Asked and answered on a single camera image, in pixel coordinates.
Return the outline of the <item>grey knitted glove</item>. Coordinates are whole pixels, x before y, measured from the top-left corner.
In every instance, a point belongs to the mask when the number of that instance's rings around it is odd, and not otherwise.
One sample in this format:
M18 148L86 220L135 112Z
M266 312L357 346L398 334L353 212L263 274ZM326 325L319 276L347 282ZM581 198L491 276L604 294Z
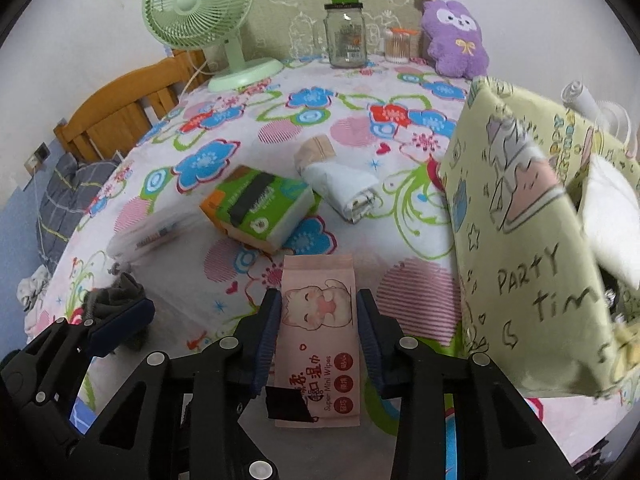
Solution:
M88 292L82 302L81 323L90 326L94 321L105 320L107 315L114 313L119 307L132 304L142 298L148 298L144 287L129 273L119 274L110 286ZM140 351L146 343L146 338L148 338L148 328L118 347Z

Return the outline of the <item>clear plastic bag pack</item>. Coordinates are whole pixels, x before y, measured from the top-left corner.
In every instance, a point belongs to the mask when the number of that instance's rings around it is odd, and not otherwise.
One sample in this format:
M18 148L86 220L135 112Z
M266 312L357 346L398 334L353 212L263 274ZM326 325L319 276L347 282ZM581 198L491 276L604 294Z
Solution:
M121 266L133 263L161 244L193 229L203 218L204 214L195 209L164 209L154 212L116 233L108 242L105 252Z

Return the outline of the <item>pink wet wipes pack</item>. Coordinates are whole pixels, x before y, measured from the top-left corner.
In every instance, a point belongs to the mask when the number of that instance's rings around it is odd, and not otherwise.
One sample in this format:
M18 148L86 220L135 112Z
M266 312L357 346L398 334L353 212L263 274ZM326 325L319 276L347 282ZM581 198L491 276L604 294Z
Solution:
M350 255L287 256L270 416L281 428L360 425L356 278Z

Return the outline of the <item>green orange tissue pack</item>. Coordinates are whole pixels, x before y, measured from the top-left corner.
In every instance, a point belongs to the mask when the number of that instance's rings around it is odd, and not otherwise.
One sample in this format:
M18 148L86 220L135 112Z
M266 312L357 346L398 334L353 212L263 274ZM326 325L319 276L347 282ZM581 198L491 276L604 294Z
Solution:
M237 166L201 202L206 218L232 240L277 252L314 206L303 180Z

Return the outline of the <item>white cloth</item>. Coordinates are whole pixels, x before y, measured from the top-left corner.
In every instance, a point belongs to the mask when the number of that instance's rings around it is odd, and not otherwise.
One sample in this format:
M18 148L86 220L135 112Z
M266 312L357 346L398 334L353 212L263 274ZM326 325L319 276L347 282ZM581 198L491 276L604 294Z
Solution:
M349 223L357 223L372 209L378 179L367 171L324 160L306 166L300 174Z

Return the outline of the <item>yellow patterned storage box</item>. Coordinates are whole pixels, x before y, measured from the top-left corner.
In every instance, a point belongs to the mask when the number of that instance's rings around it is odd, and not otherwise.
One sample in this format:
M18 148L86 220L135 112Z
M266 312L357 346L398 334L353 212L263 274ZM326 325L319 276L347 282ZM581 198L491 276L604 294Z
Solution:
M439 175L466 354L531 396L607 396L639 370L639 324L615 322L578 209L590 159L639 166L574 110L513 84L471 84Z

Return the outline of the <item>grey plaid pillow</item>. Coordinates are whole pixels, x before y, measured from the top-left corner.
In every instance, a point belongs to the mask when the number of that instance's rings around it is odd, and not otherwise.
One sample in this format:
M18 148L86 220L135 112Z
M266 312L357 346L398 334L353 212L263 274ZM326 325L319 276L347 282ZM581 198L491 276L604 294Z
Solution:
M91 164L80 162L70 153L55 164L36 219L38 254L50 274L55 272L80 220L119 164L118 158Z

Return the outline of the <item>wooden bed headboard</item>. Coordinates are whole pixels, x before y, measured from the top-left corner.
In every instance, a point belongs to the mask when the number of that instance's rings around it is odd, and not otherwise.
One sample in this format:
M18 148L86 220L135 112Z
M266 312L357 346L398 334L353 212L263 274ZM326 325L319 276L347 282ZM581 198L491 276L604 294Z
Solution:
M133 70L89 96L69 119L54 128L67 153L85 162L126 155L178 105L178 92L207 80L196 70L206 62L203 51L172 52L170 58Z

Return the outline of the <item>floral tablecloth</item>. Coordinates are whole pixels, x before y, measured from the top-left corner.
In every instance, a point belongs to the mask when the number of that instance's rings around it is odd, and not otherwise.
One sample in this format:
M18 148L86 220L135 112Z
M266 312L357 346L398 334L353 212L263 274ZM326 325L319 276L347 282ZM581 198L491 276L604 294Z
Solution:
M148 349L197 356L282 292L273 385L313 425L245 419L288 479L379 479L399 403L374 392L349 304L360 288L404 333L494 358L570 457L639 400L639 335L608 313L577 200L592 160L628 182L623 145L558 103L491 78L313 58L241 89L186 96L88 206L29 338L79 323L114 280L111 240L154 299Z

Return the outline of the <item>green desk fan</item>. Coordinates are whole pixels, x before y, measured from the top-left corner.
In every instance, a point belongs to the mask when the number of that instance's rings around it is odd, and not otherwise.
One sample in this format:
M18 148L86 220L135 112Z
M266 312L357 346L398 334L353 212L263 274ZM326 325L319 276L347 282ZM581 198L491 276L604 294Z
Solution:
M211 92L257 84L282 72L275 58L247 61L240 29L254 0L142 0L146 28L162 44L177 50L203 50L221 44L228 67L209 79Z

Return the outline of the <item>white standing fan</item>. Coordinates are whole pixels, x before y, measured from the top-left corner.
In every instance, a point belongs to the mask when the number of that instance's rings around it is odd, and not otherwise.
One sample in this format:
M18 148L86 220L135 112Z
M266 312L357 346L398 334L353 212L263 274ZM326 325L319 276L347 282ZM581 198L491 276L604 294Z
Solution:
M597 101L588 88L579 80L573 80L561 91L561 100L570 110L598 127L616 140L619 140L627 155L636 159L638 154L638 136L631 125L627 111L618 103Z

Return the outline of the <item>purple plush bunny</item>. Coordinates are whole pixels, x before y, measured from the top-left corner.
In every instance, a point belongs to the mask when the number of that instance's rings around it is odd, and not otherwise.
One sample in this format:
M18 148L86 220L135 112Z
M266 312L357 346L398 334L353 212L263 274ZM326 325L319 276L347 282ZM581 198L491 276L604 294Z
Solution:
M464 4L425 0L421 26L424 55L440 76L474 79L487 75L489 56L482 30Z

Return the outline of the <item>glass mason jar mug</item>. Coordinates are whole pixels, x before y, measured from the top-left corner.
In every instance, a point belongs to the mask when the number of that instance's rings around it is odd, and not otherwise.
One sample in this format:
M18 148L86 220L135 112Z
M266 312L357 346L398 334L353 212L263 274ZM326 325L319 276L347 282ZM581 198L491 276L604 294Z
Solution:
M361 2L328 3L323 20L326 55L336 68L360 68L367 65L366 23Z

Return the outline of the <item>cotton swab container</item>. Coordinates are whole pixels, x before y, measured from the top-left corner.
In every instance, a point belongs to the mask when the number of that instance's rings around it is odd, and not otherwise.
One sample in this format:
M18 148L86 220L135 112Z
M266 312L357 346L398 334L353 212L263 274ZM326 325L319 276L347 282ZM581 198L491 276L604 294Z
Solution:
M383 44L387 62L405 64L419 55L420 35L415 29L392 27L384 32Z

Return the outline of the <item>wall socket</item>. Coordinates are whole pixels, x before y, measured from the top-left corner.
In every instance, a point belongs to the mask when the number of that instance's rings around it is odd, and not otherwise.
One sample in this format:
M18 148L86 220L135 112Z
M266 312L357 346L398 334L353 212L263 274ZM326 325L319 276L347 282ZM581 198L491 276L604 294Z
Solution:
M33 177L43 166L44 162L51 154L50 148L45 143L41 143L38 148L24 162L24 167L28 174Z

